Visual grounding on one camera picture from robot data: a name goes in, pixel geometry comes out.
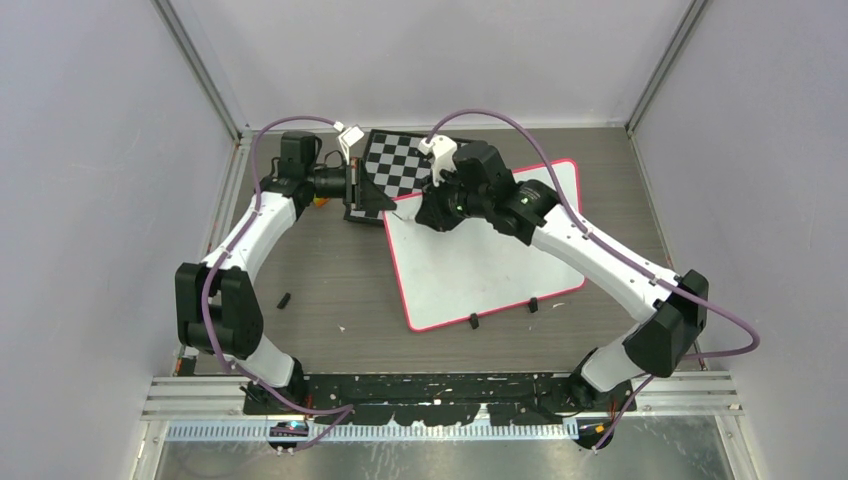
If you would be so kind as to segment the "pink framed whiteboard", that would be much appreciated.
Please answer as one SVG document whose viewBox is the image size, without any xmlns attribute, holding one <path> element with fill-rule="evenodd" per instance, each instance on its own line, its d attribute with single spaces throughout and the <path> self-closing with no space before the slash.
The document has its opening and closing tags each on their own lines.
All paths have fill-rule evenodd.
<svg viewBox="0 0 848 480">
<path fill-rule="evenodd" d="M 396 200 L 384 227 L 407 326 L 425 332 L 582 288 L 585 277 L 561 260 L 471 218 L 449 232 L 414 221 L 421 195 Z"/>
</svg>

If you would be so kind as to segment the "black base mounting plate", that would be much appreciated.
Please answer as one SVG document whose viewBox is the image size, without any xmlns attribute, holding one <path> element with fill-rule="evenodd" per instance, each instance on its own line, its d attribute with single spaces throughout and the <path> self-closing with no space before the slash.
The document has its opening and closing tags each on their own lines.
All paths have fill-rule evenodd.
<svg viewBox="0 0 848 480">
<path fill-rule="evenodd" d="M 313 374 L 282 394 L 315 410 L 351 405 L 344 425 L 436 427 L 466 426 L 480 414 L 493 426 L 552 425 L 575 413 L 610 419 L 634 390 L 623 382 L 582 407 L 569 386 L 554 373 Z"/>
</svg>

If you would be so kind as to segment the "aluminium frame rail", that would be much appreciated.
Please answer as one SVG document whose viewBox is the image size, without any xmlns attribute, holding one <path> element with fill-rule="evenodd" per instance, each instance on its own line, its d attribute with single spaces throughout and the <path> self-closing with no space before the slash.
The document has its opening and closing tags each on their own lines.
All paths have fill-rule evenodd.
<svg viewBox="0 0 848 480">
<path fill-rule="evenodd" d="M 160 377 L 142 417 L 177 441 L 572 440 L 593 445 L 629 417 L 737 417 L 730 375 L 684 371 L 628 381 L 592 407 L 563 373 L 312 375 L 293 410 L 237 376 Z"/>
</svg>

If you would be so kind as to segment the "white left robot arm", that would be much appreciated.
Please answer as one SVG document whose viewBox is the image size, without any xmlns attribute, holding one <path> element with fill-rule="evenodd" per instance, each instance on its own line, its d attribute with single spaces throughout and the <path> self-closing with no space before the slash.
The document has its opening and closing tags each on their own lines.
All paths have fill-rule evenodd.
<svg viewBox="0 0 848 480">
<path fill-rule="evenodd" d="M 341 163 L 319 161 L 322 141 L 305 131 L 288 131 L 271 171 L 259 181 L 251 206 L 225 240 L 198 263 L 175 274 L 177 334 L 186 347 L 220 353 L 227 368 L 240 367 L 270 385 L 268 400 L 280 412 L 298 412 L 307 398 L 300 363 L 264 333 L 253 282 L 272 248 L 317 198 L 340 199 L 356 209 L 393 210 L 395 202 L 369 178 L 350 149 L 364 136 L 341 128 L 336 141 Z"/>
</svg>

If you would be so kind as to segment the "black white checkerboard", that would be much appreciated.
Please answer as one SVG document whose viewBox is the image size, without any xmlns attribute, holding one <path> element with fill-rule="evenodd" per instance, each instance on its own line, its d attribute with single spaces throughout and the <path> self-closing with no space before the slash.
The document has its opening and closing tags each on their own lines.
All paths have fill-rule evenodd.
<svg viewBox="0 0 848 480">
<path fill-rule="evenodd" d="M 392 200 L 419 193 L 431 161 L 418 150 L 426 134 L 372 129 L 362 163 L 373 184 Z"/>
</svg>

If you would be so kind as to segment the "black marker cap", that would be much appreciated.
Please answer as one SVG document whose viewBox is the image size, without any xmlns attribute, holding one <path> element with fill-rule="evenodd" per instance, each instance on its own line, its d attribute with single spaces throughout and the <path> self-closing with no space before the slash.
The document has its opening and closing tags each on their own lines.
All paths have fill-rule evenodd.
<svg viewBox="0 0 848 480">
<path fill-rule="evenodd" d="M 291 294 L 289 292 L 286 292 L 283 297 L 278 301 L 276 308 L 279 310 L 285 309 L 290 300 Z"/>
</svg>

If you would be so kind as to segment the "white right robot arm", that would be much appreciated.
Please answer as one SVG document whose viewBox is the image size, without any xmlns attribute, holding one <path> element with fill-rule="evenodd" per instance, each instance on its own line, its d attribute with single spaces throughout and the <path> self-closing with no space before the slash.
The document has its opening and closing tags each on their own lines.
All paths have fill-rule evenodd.
<svg viewBox="0 0 848 480">
<path fill-rule="evenodd" d="M 470 218 L 554 256 L 606 291 L 635 326 L 591 350 L 565 381 L 577 410 L 596 410 L 640 374 L 668 378 L 706 325 L 709 283 L 691 270 L 661 267 L 622 246 L 561 199 L 557 183 L 514 178 L 485 141 L 458 146 L 437 135 L 419 151 L 432 162 L 416 223 L 448 232 Z"/>
</svg>

